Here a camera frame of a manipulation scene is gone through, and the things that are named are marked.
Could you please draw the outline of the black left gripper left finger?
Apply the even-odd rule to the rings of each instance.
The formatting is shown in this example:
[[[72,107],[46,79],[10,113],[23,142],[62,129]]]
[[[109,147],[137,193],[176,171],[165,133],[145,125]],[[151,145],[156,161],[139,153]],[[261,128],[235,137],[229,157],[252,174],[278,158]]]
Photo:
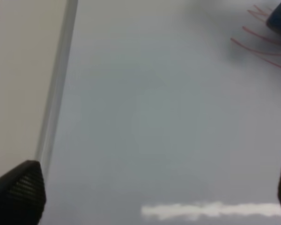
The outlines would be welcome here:
[[[27,160],[0,177],[0,225],[37,225],[46,204],[41,165]]]

